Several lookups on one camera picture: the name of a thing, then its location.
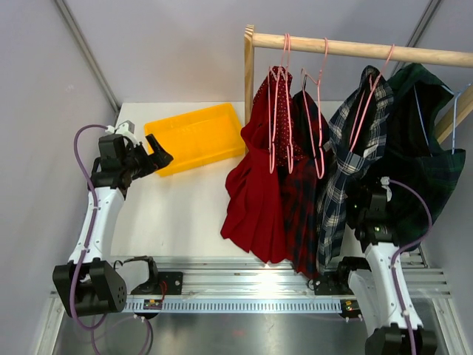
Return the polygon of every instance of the clothing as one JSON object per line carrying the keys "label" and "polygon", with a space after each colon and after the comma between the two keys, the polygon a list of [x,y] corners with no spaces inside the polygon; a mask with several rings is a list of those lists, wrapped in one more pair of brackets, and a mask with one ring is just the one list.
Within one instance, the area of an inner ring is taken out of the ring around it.
{"label": "clothing", "polygon": [[369,166],[381,158],[386,145],[386,117],[392,109],[392,90],[380,78],[372,95],[357,143],[350,151],[350,133],[355,124],[355,116],[360,101],[365,107],[370,92],[370,80],[375,81],[379,71],[371,66],[361,74],[360,86],[340,106],[328,124],[330,147],[335,155],[326,166],[327,182],[317,194],[317,269],[323,273],[332,257],[340,254],[341,242],[346,222],[347,184],[354,178],[361,178]]}
{"label": "clothing", "polygon": [[[279,178],[276,170],[272,174],[269,171],[270,154],[268,151],[270,125],[268,110],[270,110],[272,119],[276,119],[276,164],[284,162],[283,165],[287,169],[287,152],[284,156],[279,149],[280,144],[289,142],[288,136],[285,135],[289,123],[287,122],[284,68],[281,68],[283,75],[280,76],[277,87],[279,98],[276,117],[273,115],[278,70],[278,67],[272,68],[269,84],[268,78],[263,81],[253,100],[250,122],[242,128],[241,135],[248,153],[227,176],[225,187],[230,195],[230,203],[221,231],[224,238],[230,238],[246,252],[252,251],[265,263],[279,263],[286,258],[287,254]],[[292,80],[289,73],[287,73],[287,80],[287,88],[289,88]],[[294,154],[300,154],[300,148],[296,144],[293,146]]]}
{"label": "clothing", "polygon": [[[307,121],[307,112],[302,92],[294,95],[293,120],[295,140],[302,148],[304,157],[294,163],[292,174],[288,174],[284,167],[279,168],[281,181],[282,211],[285,222],[287,259],[293,262],[294,270],[302,272],[306,277],[313,279],[317,276],[316,270],[316,184],[317,174],[314,163],[310,135],[313,136],[314,146],[318,151],[319,119],[318,108],[313,99],[306,93],[307,108],[309,110],[310,127]],[[322,131],[324,141],[328,140],[328,126],[322,116]]]}
{"label": "clothing", "polygon": [[[463,149],[444,151],[435,138],[435,118],[451,100],[444,83],[420,64],[399,70],[388,84],[395,96],[394,110],[387,119],[387,148],[382,159],[370,167],[362,180],[374,183],[383,176],[405,183],[425,201],[435,222],[452,195],[465,164]],[[415,93],[421,109],[417,108]],[[422,130],[421,119],[426,130]],[[420,201],[400,186],[391,185],[387,211],[401,246],[426,233],[428,220]]]}

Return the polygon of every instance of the wooden rod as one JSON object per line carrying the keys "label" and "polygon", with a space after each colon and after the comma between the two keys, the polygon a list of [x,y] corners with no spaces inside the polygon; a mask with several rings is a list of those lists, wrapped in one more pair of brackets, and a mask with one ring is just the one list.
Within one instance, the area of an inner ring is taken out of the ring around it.
{"label": "wooden rod", "polygon": [[249,24],[245,28],[245,124],[248,124],[253,108],[253,80],[254,80],[254,26]]}
{"label": "wooden rod", "polygon": [[[473,85],[458,98],[457,126],[473,111]],[[453,131],[453,107],[435,125],[438,143],[446,140]]]}
{"label": "wooden rod", "polygon": [[[284,36],[254,33],[253,46],[282,49],[284,46]],[[291,36],[290,50],[325,53],[325,40]],[[384,44],[328,41],[328,53],[331,55],[386,59],[390,50],[391,46]],[[447,50],[425,50],[422,48],[396,46],[392,52],[391,61],[473,68],[473,53],[451,52]]]}

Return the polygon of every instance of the pink wire hanger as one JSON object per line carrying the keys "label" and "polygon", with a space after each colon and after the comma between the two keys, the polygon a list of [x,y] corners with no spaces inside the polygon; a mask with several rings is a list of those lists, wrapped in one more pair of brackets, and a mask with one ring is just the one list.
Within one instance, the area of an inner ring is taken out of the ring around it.
{"label": "pink wire hanger", "polygon": [[355,116],[355,122],[353,122],[353,128],[352,128],[352,132],[350,134],[350,144],[352,145],[350,147],[350,151],[353,152],[354,148],[355,148],[355,145],[356,145],[356,141],[358,140],[358,136],[360,135],[360,131],[361,131],[361,126],[363,125],[363,121],[364,121],[364,116],[366,115],[367,113],[367,110],[368,110],[368,106],[370,105],[370,101],[371,101],[371,97],[372,97],[372,94],[374,93],[375,89],[376,89],[376,85],[378,85],[378,82],[379,82],[379,79],[381,79],[381,76],[383,75],[383,72],[384,70],[386,69],[388,63],[389,63],[389,60],[391,59],[391,56],[392,56],[392,52],[394,51],[394,44],[391,46],[391,50],[389,51],[389,54],[387,56],[387,59],[386,61],[384,62],[384,66],[381,68],[381,71],[379,72],[378,74],[378,77],[376,78],[375,82],[373,83],[371,81],[371,76],[370,76],[370,95],[368,96],[368,99],[367,99],[367,103],[366,105],[364,106],[364,110],[363,110],[363,113],[361,114],[361,118],[360,118],[360,124],[358,125],[358,129],[356,131],[356,135],[353,139],[353,133],[356,129],[356,121],[358,120],[358,114],[360,112],[360,107],[361,107],[361,102],[363,101],[363,97],[364,97],[364,92],[361,94],[361,100],[358,104],[358,109],[356,110],[356,116]]}
{"label": "pink wire hanger", "polygon": [[[301,85],[302,85],[302,96],[304,97],[304,106],[305,112],[307,114],[307,122],[309,123],[309,131],[310,131],[310,143],[312,144],[312,153],[314,163],[316,165],[317,171],[317,178],[320,180],[324,177],[325,174],[325,160],[324,160],[324,149],[322,147],[323,137],[322,137],[322,113],[321,113],[321,104],[320,104],[320,86],[322,80],[322,73],[324,72],[325,64],[327,63],[327,55],[328,55],[328,40],[325,40],[325,57],[324,61],[322,62],[321,69],[319,70],[319,79],[314,80],[305,70],[305,68],[301,69]],[[313,143],[313,136],[312,136],[312,125],[310,124],[310,115],[309,115],[309,106],[307,105],[307,98],[305,95],[305,84],[309,78],[313,83],[317,86],[317,110],[319,115],[319,152],[320,152],[320,161],[321,161],[321,168],[319,169],[319,165],[317,164],[317,157],[316,157],[316,148]]]}
{"label": "pink wire hanger", "polygon": [[[291,116],[290,116],[290,104],[289,104],[289,88],[287,85],[287,80],[289,79],[289,63],[290,63],[290,35],[289,33],[285,34],[284,38],[284,47],[283,47],[283,52],[282,52],[282,57],[281,57],[281,64],[279,65],[278,68],[278,74],[276,77],[276,91],[275,91],[275,98],[274,98],[274,119],[273,119],[273,132],[271,134],[271,116],[270,112],[268,110],[269,114],[269,136],[270,136],[270,144],[269,144],[269,172],[272,174],[274,171],[274,166],[276,165],[276,153],[275,153],[275,143],[274,140],[276,138],[276,110],[277,110],[277,103],[278,103],[278,91],[279,91],[279,79],[282,74],[282,64],[284,63],[284,57],[286,54],[286,49],[287,49],[287,61],[286,61],[286,67],[285,67],[285,88],[286,88],[286,105],[287,105],[287,125],[289,126],[289,144],[286,146],[287,150],[287,167],[289,174],[293,172],[293,167],[294,167],[294,147],[293,147],[293,142],[292,142],[292,127],[291,127]],[[268,105],[270,105],[270,94],[268,90]]]}

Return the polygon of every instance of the wooden post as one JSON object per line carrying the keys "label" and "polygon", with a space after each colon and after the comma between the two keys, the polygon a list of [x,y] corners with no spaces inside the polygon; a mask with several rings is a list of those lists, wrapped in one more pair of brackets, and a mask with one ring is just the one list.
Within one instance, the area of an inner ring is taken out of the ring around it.
{"label": "wooden post", "polygon": [[245,125],[248,124],[253,108],[253,78],[254,78],[254,26],[245,28]]}
{"label": "wooden post", "polygon": [[[473,111],[473,85],[458,99],[457,126]],[[435,137],[442,143],[453,131],[453,107],[435,125]]]}

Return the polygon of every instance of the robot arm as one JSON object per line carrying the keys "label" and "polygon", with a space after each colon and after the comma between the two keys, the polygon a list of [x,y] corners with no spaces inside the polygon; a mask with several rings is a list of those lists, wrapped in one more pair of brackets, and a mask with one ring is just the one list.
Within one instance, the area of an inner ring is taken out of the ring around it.
{"label": "robot arm", "polygon": [[435,333],[423,329],[407,290],[399,258],[392,267],[392,256],[399,250],[399,243],[387,218],[389,199],[387,185],[359,188],[355,198],[349,198],[348,224],[355,229],[366,261],[345,258],[338,267],[338,276],[354,293],[363,315],[368,333],[366,355],[411,354],[408,322],[417,354],[434,355],[437,350]]}
{"label": "robot arm", "polygon": [[146,136],[153,149],[153,153],[148,155],[143,144],[134,136],[133,129],[134,125],[129,121],[117,129],[109,126],[106,135],[99,139],[101,156],[95,159],[91,174],[98,205],[94,207],[92,192],[89,192],[87,213],[77,245],[69,257],[69,262],[56,266],[52,273],[52,280],[69,316],[72,275],[84,250],[94,209],[97,209],[94,228],[75,288],[77,315],[82,317],[120,312],[126,304],[127,289],[134,289],[147,280],[157,279],[157,270],[154,272],[154,261],[151,258],[140,258],[147,261],[148,265],[125,263],[119,272],[107,262],[118,213],[132,181],[162,169],[173,159],[153,135]]}

